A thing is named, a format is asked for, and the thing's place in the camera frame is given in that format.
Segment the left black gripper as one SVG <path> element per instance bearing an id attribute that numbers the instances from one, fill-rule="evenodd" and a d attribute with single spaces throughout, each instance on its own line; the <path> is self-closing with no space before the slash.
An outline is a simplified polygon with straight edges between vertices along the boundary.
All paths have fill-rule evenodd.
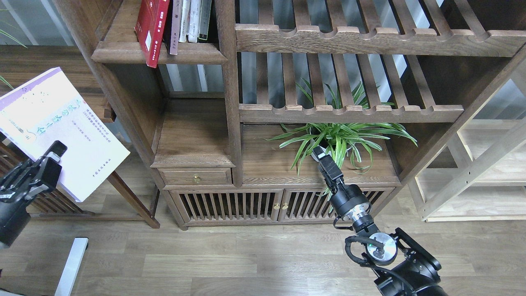
<path id="1" fill-rule="evenodd" d="M 36 195 L 55 189 L 62 167 L 61 157 L 68 147 L 56 140 L 37 161 L 27 159 L 1 180 L 0 247 L 7 249 L 30 220 L 26 208 Z"/>

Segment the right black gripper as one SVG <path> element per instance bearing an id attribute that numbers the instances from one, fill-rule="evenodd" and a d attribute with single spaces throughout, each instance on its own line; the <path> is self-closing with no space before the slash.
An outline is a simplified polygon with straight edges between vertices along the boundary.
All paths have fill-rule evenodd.
<path id="1" fill-rule="evenodd" d="M 371 204 L 369 200 L 360 187 L 355 184 L 347 185 L 344 183 L 342 171 L 333 158 L 327 155 L 326 149 L 316 146 L 313 148 L 311 156 L 319 163 L 318 168 L 332 193 L 329 202 L 337 216 L 344 221 L 351 220 L 353 223 L 363 217 L 370 218 Z"/>

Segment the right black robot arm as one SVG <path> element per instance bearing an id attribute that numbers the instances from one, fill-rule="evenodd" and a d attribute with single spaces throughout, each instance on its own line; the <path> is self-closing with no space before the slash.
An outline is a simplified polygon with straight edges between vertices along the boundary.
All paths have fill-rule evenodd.
<path id="1" fill-rule="evenodd" d="M 371 268 L 384 296 L 445 296 L 440 287 L 439 261 L 401 228 L 394 234 L 381 232 L 370 214 L 371 204 L 360 187 L 344 183 L 343 173 L 321 146 L 313 150 L 336 220 L 351 221 L 354 236 L 344 240 L 344 250 L 353 262 Z"/>

